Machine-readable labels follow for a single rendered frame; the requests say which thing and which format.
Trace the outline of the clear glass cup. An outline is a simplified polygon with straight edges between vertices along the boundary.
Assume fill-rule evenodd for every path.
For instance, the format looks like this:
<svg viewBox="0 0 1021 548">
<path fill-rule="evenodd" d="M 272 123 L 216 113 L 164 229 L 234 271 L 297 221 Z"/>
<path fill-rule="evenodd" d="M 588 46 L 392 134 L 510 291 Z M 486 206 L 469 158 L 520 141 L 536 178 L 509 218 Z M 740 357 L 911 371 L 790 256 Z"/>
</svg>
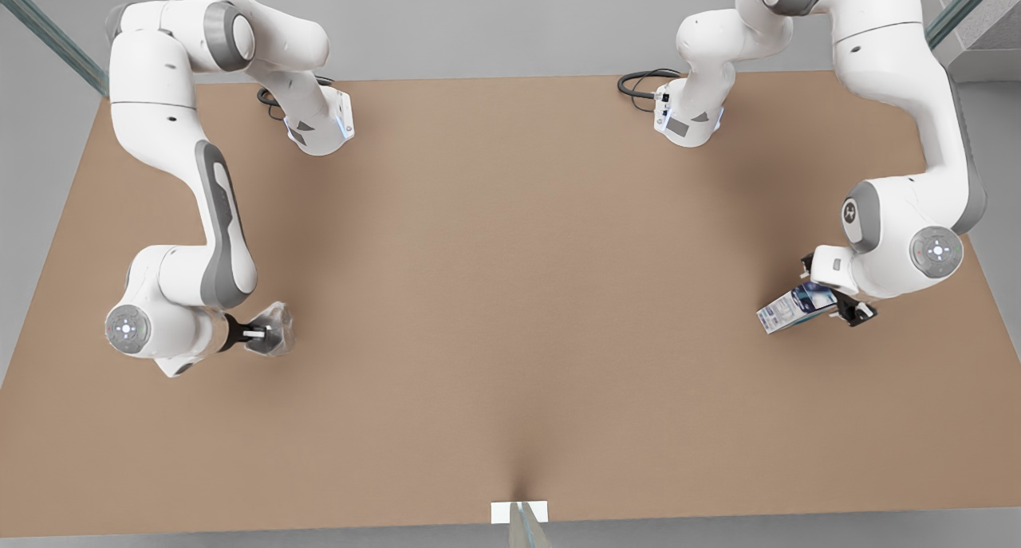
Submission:
<svg viewBox="0 0 1021 548">
<path fill-rule="evenodd" d="M 294 348 L 293 318 L 285 303 L 274 302 L 247 323 L 250 330 L 266 331 L 266 338 L 244 342 L 247 351 L 264 357 L 280 357 Z"/>
</svg>

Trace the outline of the white post foot plate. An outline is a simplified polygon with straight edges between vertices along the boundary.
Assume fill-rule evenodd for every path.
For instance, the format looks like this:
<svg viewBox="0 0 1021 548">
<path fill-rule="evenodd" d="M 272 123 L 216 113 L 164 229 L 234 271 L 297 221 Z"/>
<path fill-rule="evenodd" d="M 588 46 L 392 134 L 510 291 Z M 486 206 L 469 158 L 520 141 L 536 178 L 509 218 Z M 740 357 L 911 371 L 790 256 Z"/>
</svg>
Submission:
<svg viewBox="0 0 1021 548">
<path fill-rule="evenodd" d="M 550 511 L 548 511 L 548 502 L 546 500 L 536 501 L 514 501 L 514 502 L 492 502 L 490 504 L 490 522 L 493 525 L 508 525 L 510 524 L 510 508 L 513 506 L 528 505 L 531 508 L 533 515 L 540 524 L 550 522 Z"/>
</svg>

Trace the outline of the silver frame post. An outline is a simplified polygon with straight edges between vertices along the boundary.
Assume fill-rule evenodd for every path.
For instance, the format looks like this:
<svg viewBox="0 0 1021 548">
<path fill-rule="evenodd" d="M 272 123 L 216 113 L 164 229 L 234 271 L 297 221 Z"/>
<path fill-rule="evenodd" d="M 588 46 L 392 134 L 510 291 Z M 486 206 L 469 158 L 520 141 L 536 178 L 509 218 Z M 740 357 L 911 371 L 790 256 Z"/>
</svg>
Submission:
<svg viewBox="0 0 1021 548">
<path fill-rule="evenodd" d="M 552 548 L 550 539 L 528 502 L 508 508 L 508 548 Z"/>
<path fill-rule="evenodd" d="M 0 4 L 72 68 L 88 86 L 102 97 L 108 97 L 108 74 L 105 69 L 85 53 L 33 0 L 0 0 Z"/>
<path fill-rule="evenodd" d="M 929 48 L 934 51 L 977 6 L 984 0 L 951 0 L 940 13 L 926 27 Z"/>
</svg>

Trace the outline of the grey concrete pillar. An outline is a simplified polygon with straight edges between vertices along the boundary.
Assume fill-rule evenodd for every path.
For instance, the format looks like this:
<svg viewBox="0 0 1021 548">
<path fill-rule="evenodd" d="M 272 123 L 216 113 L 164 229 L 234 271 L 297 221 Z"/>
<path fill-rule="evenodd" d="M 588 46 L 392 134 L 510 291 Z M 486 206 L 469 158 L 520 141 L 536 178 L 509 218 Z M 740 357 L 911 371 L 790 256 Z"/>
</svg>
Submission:
<svg viewBox="0 0 1021 548">
<path fill-rule="evenodd" d="M 1021 82 L 1021 0 L 982 0 L 935 53 L 956 82 Z"/>
</svg>

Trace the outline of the white and blue carton box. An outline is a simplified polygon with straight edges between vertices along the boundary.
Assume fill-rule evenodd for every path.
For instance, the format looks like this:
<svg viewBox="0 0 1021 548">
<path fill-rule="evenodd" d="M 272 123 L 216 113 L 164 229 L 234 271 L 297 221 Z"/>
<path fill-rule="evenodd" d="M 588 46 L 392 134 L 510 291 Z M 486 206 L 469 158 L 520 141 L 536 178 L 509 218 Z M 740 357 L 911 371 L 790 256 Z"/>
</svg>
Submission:
<svg viewBox="0 0 1021 548">
<path fill-rule="evenodd" d="M 756 316 L 763 330 L 771 334 L 827 314 L 838 305 L 838 298 L 823 284 L 803 282 L 777 300 L 758 309 Z"/>
</svg>

